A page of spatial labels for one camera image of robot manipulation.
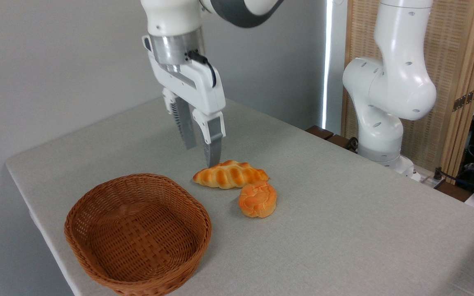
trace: white wall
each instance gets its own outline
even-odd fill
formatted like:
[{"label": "white wall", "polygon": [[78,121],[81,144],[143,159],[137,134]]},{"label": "white wall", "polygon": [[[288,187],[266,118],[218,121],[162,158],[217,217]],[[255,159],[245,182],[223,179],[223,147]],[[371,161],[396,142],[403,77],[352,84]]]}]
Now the white wall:
[{"label": "white wall", "polygon": [[[208,17],[208,57],[226,96],[302,128],[319,124],[323,14],[322,0],[285,0],[250,30]],[[0,295],[71,294],[4,162],[159,97],[145,26],[137,0],[0,0]]]}]

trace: round bread roll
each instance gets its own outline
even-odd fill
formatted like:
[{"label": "round bread roll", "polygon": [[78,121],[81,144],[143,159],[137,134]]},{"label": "round bread roll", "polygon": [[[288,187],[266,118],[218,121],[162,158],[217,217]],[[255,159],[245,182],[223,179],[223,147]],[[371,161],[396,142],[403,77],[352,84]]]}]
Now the round bread roll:
[{"label": "round bread roll", "polygon": [[241,190],[239,208],[248,217],[268,217],[275,210],[277,192],[265,180],[248,184]]}]

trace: basket rim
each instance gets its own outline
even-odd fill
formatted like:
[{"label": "basket rim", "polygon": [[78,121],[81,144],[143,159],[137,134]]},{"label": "basket rim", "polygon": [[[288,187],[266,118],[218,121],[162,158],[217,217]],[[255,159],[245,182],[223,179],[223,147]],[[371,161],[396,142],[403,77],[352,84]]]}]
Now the basket rim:
[{"label": "basket rim", "polygon": [[[170,271],[164,272],[160,274],[158,277],[151,277],[150,279],[147,280],[142,280],[142,281],[119,281],[115,280],[110,277],[104,276],[104,274],[101,274],[96,271],[96,268],[94,267],[93,264],[89,260],[87,260],[87,256],[83,254],[81,251],[83,248],[81,247],[81,244],[79,241],[75,239],[74,233],[73,233],[73,227],[71,225],[71,218],[75,217],[75,212],[76,208],[79,208],[81,204],[86,204],[87,202],[90,201],[90,196],[92,191],[99,189],[100,187],[106,186],[107,184],[111,182],[117,182],[120,180],[124,180],[126,178],[133,178],[133,177],[144,177],[144,178],[158,178],[160,180],[165,180],[167,183],[169,183],[171,186],[177,188],[179,191],[181,191],[184,194],[184,197],[192,201],[192,203],[196,206],[197,210],[203,215],[204,222],[205,222],[205,236],[203,240],[199,242],[199,247],[191,255],[191,257],[188,258],[185,262],[180,264],[179,266],[176,266]],[[171,180],[170,178],[158,174],[152,174],[152,173],[137,173],[137,174],[130,174],[126,176],[120,176],[118,178],[114,178],[111,180],[108,180],[106,182],[103,182],[101,184],[98,184],[94,188],[92,188],[90,191],[85,193],[83,197],[81,197],[71,208],[70,212],[67,215],[67,219],[65,221],[64,225],[64,233],[65,233],[65,238],[68,240],[69,245],[71,245],[71,249],[77,255],[77,259],[80,262],[81,267],[85,270],[85,272],[92,277],[94,280],[98,281],[101,284],[107,285],[107,284],[118,284],[118,285],[142,285],[142,284],[147,284],[147,283],[152,283],[154,286],[160,285],[162,283],[166,283],[169,281],[169,279],[174,279],[178,276],[181,276],[186,270],[186,265],[188,265],[192,261],[200,261],[203,255],[206,252],[206,249],[209,245],[209,240],[211,239],[211,220],[209,218],[209,214],[207,213],[206,209],[202,204],[200,204],[199,201],[197,201],[188,191],[183,189],[180,185],[178,185],[176,182]]]}]

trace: woven screen panel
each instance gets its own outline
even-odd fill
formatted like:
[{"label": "woven screen panel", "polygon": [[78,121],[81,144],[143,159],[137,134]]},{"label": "woven screen panel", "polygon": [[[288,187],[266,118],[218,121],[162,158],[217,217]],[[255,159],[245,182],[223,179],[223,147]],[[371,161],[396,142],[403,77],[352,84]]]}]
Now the woven screen panel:
[{"label": "woven screen panel", "polygon": [[[352,22],[348,24],[346,49],[348,60],[360,56],[381,58],[374,42],[374,25],[378,13],[378,0],[350,0],[349,13]],[[411,122],[402,120],[402,154],[413,163],[433,170],[440,163],[446,129],[453,104],[460,94],[455,93],[459,77],[462,51],[465,49],[474,3],[468,0],[434,0],[425,34],[425,64],[437,88],[437,101],[433,110],[424,118]],[[347,108],[344,118],[344,136],[358,134],[356,113],[351,99],[344,97]]]}]

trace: braided bread roll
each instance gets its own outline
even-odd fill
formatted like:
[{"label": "braided bread roll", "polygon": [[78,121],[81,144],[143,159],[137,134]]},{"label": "braided bread roll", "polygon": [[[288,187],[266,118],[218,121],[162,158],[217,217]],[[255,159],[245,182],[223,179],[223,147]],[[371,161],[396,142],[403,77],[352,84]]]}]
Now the braided bread roll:
[{"label": "braided bread roll", "polygon": [[201,170],[193,176],[195,183],[212,188],[244,187],[259,180],[269,180],[264,170],[254,169],[249,163],[229,160]]}]

